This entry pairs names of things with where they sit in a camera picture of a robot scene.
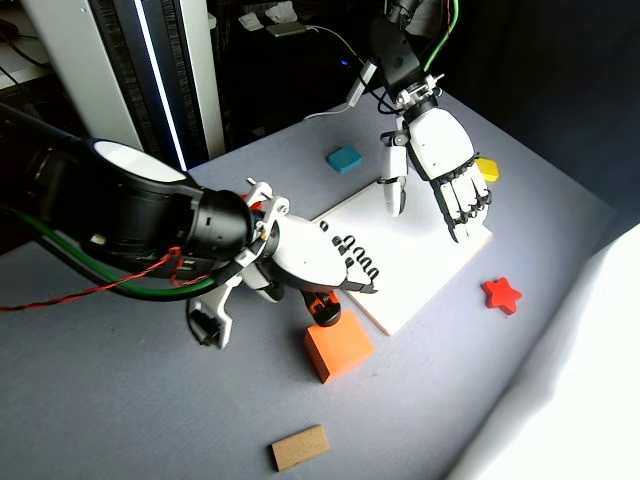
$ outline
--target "red wire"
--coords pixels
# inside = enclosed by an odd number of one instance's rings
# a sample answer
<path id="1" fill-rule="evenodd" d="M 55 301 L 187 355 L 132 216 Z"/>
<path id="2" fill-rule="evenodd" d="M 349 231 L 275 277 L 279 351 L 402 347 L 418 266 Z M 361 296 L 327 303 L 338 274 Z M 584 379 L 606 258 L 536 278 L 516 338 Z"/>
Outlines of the red wire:
<path id="1" fill-rule="evenodd" d="M 75 300 L 78 300 L 79 298 L 85 297 L 87 295 L 91 295 L 92 293 L 104 292 L 105 290 L 110 290 L 113 287 L 115 287 L 117 285 L 120 285 L 121 283 L 128 282 L 129 280 L 134 280 L 136 278 L 144 277 L 145 275 L 151 273 L 152 271 L 157 270 L 162 265 L 165 265 L 171 259 L 171 257 L 173 257 L 173 256 L 178 257 L 178 260 L 176 262 L 176 266 L 174 267 L 173 272 L 171 273 L 171 282 L 174 285 L 176 285 L 176 286 L 192 285 L 192 284 L 197 283 L 197 282 L 199 282 L 201 280 L 204 280 L 205 278 L 208 278 L 208 275 L 201 275 L 200 277 L 198 277 L 196 279 L 193 279 L 193 280 L 189 280 L 188 282 L 179 283 L 176 280 L 176 275 L 178 273 L 178 270 L 180 269 L 180 267 L 184 263 L 183 260 L 182 260 L 182 249 L 180 247 L 171 247 L 169 250 L 167 250 L 167 253 L 160 260 L 158 260 L 153 265 L 150 265 L 149 267 L 147 267 L 142 272 L 132 273 L 130 275 L 126 275 L 126 276 L 120 278 L 119 280 L 116 280 L 115 282 L 107 283 L 106 285 L 100 285 L 98 287 L 87 288 L 86 290 L 83 290 L 81 292 L 74 293 L 72 295 L 66 295 L 64 297 L 53 298 L 53 299 L 47 300 L 45 302 L 29 303 L 29 304 L 26 304 L 26 305 L 18 305 L 16 307 L 0 307 L 0 313 L 17 312 L 17 311 L 20 311 L 20 310 L 30 310 L 30 309 L 34 309 L 34 308 L 48 307 L 50 305 L 57 305 L 59 303 L 73 302 Z"/>

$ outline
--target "orange block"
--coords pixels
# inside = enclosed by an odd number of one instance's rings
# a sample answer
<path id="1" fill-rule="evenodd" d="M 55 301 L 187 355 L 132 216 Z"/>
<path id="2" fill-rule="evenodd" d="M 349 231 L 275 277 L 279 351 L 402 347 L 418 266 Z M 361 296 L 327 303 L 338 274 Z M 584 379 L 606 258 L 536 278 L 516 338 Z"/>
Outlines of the orange block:
<path id="1" fill-rule="evenodd" d="M 374 351 L 352 311 L 342 312 L 331 327 L 307 328 L 304 346 L 322 383 L 330 382 L 363 363 Z"/>

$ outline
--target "robotic arm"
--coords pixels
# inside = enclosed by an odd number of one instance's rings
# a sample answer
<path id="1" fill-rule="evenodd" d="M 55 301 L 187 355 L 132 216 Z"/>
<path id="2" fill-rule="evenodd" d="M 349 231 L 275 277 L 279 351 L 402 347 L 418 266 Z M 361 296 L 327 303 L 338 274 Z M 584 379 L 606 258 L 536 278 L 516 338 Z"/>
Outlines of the robotic arm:
<path id="1" fill-rule="evenodd" d="M 61 230 L 91 257 L 138 272 L 179 248 L 179 264 L 150 274 L 202 285 L 193 290 L 188 318 L 202 344 L 228 343 L 225 302 L 243 281 L 272 302 L 282 298 L 283 284 L 299 289 L 323 326 L 340 316 L 334 289 L 375 292 L 375 276 L 363 275 L 327 228 L 289 215 L 289 201 L 264 182 L 248 179 L 245 199 L 210 190 L 143 152 L 79 139 L 5 105 L 0 149 L 11 159 L 3 165 L 0 206 Z"/>
<path id="2" fill-rule="evenodd" d="M 395 131 L 384 133 L 384 184 L 387 210 L 402 213 L 407 158 L 433 188 L 453 239 L 463 242 L 482 225 L 491 192 L 475 164 L 475 151 L 462 125 L 438 107 L 442 77 L 424 76 L 422 65 L 404 34 L 421 0 L 397 0 L 385 17 L 371 25 L 370 40 L 385 87 L 400 112 Z"/>

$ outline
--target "teal block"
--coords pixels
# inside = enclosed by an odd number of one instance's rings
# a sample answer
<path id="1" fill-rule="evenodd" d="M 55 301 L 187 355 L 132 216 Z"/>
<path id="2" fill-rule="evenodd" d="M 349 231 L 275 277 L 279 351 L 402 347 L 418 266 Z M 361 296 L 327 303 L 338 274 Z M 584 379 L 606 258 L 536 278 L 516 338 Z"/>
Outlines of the teal block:
<path id="1" fill-rule="evenodd" d="M 362 155 L 353 147 L 343 147 L 329 155 L 327 162 L 336 172 L 344 174 L 362 163 Z"/>

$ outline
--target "red star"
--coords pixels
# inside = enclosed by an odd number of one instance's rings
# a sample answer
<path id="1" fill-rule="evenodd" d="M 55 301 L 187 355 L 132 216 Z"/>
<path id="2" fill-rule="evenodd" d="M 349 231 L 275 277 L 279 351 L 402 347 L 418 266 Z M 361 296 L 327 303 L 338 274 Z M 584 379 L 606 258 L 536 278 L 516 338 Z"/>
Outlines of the red star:
<path id="1" fill-rule="evenodd" d="M 516 313 L 518 307 L 516 300 L 522 298 L 522 294 L 509 285 L 509 280 L 502 277 L 497 282 L 485 282 L 482 289 L 487 294 L 487 307 L 499 308 L 507 315 Z"/>

